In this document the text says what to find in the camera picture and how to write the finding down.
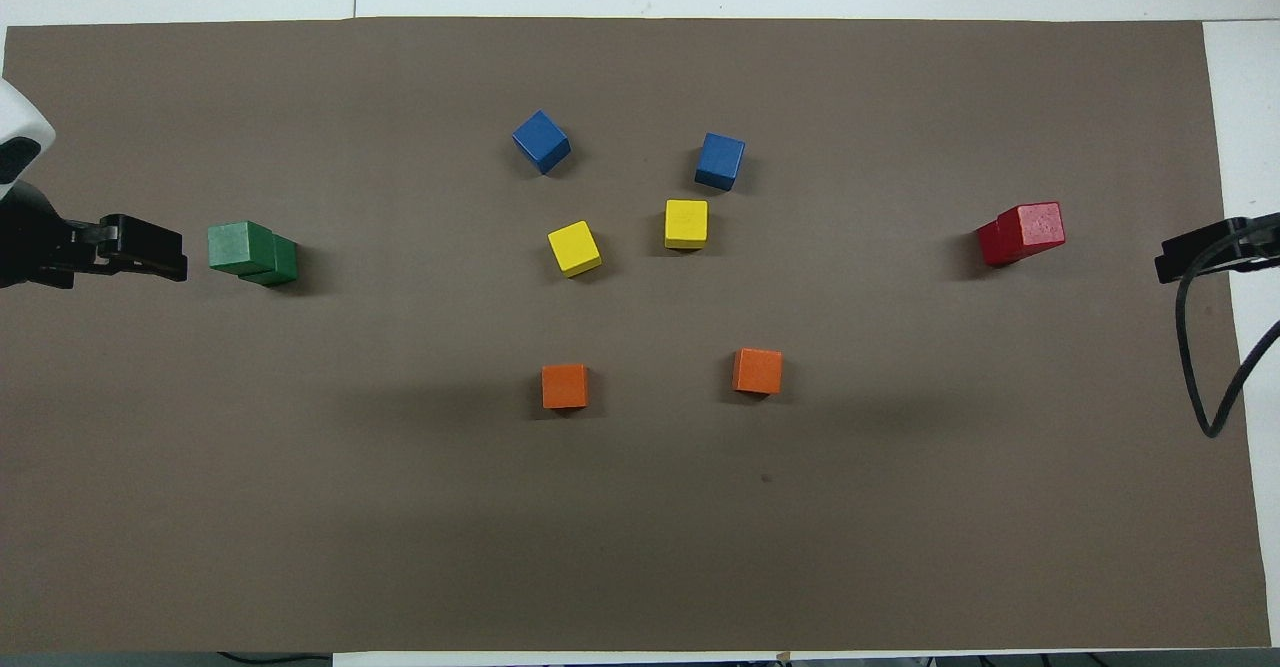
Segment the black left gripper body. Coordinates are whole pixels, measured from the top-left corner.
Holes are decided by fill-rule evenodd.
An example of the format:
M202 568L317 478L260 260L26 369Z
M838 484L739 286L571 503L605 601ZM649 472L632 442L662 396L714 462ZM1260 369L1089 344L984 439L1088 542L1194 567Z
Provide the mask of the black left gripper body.
M1 287L35 283L74 287L73 271L56 266L58 251L73 242L73 228L40 189L15 181L1 201Z

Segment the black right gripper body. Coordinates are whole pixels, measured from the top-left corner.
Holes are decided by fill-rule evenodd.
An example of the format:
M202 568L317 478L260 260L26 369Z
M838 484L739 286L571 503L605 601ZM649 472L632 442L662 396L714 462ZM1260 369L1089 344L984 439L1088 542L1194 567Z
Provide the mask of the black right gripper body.
M1279 266L1279 213L1252 219L1248 224L1247 243L1254 251L1254 259L1245 270L1266 270Z

